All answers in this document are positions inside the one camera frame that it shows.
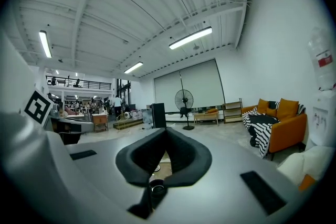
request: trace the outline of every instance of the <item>ceiling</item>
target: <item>ceiling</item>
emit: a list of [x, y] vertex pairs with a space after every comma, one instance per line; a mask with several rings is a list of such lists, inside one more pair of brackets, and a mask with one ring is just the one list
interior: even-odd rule
[[[10, 0], [4, 28], [30, 65], [139, 80], [190, 57], [236, 47], [246, 1]], [[208, 26], [212, 34], [169, 48]], [[51, 59], [44, 54], [41, 30], [47, 32]], [[138, 61], [143, 66], [124, 74]]]

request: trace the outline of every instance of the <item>loudspeaker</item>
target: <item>loudspeaker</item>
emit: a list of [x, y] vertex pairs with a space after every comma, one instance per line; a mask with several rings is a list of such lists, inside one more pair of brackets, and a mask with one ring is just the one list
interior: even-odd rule
[[152, 115], [154, 128], [166, 128], [166, 115], [164, 103], [152, 104]]

